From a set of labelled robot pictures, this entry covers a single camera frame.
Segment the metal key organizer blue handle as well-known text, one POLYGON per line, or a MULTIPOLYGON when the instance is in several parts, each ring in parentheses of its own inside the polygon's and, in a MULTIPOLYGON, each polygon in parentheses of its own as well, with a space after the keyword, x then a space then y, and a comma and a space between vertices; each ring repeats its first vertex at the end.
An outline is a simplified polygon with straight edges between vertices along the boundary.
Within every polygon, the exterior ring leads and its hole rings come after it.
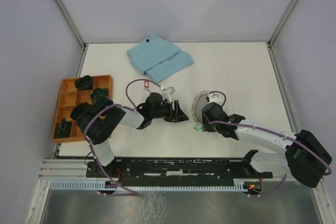
POLYGON ((208 91, 199 92, 192 103, 191 116, 196 124, 202 123, 202 108, 207 105, 208 91))

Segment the green tag key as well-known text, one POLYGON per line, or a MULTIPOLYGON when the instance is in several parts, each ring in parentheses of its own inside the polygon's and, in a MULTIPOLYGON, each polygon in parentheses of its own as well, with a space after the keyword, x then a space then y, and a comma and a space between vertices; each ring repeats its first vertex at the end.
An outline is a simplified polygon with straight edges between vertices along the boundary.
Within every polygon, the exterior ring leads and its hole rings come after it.
POLYGON ((203 128, 202 124, 197 124, 195 127, 194 127, 194 130, 195 131, 199 131, 203 128))

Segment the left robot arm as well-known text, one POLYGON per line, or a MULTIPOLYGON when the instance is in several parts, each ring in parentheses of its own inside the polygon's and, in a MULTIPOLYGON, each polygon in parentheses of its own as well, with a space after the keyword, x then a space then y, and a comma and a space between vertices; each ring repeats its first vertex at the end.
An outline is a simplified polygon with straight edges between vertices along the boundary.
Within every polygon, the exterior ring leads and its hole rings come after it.
POLYGON ((115 104, 104 95, 93 104, 84 102, 77 105, 72 110, 70 118, 76 121, 99 163, 98 171, 105 177, 112 176, 116 171, 114 154, 108 138, 118 125, 142 130, 154 119, 163 119, 169 123, 189 120, 177 100, 171 101, 169 95, 157 92, 151 92, 145 102, 135 109, 115 104))

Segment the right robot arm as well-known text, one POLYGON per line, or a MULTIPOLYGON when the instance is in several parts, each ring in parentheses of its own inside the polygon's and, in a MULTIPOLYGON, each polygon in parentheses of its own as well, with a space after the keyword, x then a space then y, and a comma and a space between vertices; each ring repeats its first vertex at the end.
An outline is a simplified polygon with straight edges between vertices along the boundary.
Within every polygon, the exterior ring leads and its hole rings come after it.
POLYGON ((270 150, 248 152, 242 162, 241 172, 246 177, 271 172, 290 175, 299 183, 317 187, 324 176, 332 173, 332 157, 318 139, 309 131, 282 132, 258 126, 238 114, 227 115, 223 108, 211 102, 201 109, 202 127, 206 132, 216 132, 223 137, 253 143, 270 150))

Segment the red tag key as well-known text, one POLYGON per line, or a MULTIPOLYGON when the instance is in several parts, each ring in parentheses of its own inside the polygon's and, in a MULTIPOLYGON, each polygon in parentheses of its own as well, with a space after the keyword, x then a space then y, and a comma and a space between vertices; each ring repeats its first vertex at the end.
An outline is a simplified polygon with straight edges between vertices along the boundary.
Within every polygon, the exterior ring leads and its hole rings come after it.
POLYGON ((151 93, 150 89, 149 89, 149 81, 148 80, 144 80, 144 90, 147 91, 148 93, 151 93))

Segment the light blue cloth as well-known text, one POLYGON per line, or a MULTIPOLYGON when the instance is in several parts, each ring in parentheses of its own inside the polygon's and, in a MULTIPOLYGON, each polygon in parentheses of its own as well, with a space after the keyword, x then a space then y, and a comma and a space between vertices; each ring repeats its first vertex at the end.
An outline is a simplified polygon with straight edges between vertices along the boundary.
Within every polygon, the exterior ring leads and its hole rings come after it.
POLYGON ((139 73, 157 83, 194 64, 179 46, 155 34, 129 49, 127 56, 139 73))

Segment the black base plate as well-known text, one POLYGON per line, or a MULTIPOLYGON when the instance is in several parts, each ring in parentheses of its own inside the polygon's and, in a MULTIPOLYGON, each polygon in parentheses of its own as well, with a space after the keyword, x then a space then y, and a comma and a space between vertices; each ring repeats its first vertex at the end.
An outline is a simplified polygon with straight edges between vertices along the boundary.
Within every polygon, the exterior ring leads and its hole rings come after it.
POLYGON ((234 179, 273 178, 257 172, 245 158, 136 158, 117 157, 104 167, 123 186, 232 186, 234 179))

